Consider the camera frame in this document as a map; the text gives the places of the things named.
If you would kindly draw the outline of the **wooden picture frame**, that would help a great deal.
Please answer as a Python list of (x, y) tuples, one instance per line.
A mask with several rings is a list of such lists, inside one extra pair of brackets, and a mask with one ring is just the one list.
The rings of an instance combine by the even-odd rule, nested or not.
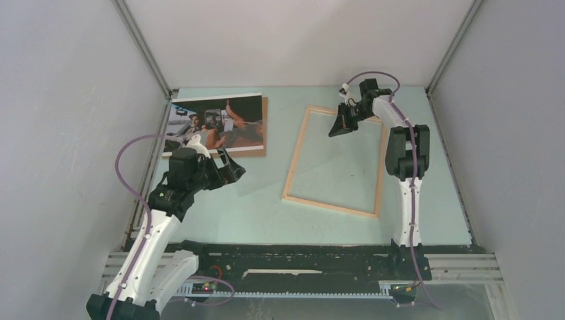
[(306, 108), (282, 199), (380, 219), (386, 128), (371, 117), (352, 133), (329, 137), (336, 116), (336, 109)]

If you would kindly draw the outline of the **printed photo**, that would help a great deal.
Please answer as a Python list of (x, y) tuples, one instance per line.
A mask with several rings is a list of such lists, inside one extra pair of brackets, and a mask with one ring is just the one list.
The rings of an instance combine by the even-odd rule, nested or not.
[(211, 153), (219, 148), (223, 148), (218, 146), (218, 134), (223, 126), (221, 115), (221, 108), (225, 106), (223, 100), (230, 97), (257, 95), (263, 96), (262, 93), (243, 93), (173, 99), (165, 127), (165, 134), (174, 139), (172, 141), (165, 141), (163, 155), (168, 157), (172, 151), (181, 146), (182, 141), (188, 141), (195, 134), (201, 136), (201, 143)]

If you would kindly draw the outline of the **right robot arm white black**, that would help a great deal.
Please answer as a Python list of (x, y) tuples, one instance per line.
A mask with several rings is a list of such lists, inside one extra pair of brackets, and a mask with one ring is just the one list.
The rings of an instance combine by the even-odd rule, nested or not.
[(336, 120), (329, 137), (352, 133), (359, 123), (378, 117), (388, 130), (384, 166), (396, 179), (400, 190), (400, 215), (392, 240), (399, 247), (417, 247), (422, 243), (419, 228), (419, 200), (422, 180), (430, 165), (430, 128), (414, 124), (394, 101), (394, 91), (382, 89), (376, 79), (359, 85), (360, 100), (349, 92), (349, 84), (339, 89), (343, 102), (337, 107)]

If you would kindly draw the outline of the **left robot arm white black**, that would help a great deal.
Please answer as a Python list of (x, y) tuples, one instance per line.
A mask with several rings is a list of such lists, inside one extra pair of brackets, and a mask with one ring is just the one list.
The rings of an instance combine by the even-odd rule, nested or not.
[(86, 305), (91, 319), (160, 319), (166, 304), (191, 275), (204, 277), (211, 260), (189, 249), (175, 251), (162, 271), (157, 267), (175, 230), (183, 222), (200, 191), (212, 191), (237, 182), (246, 172), (224, 150), (219, 167), (206, 147), (177, 149), (169, 169), (149, 195), (149, 212), (122, 267), (101, 295)]

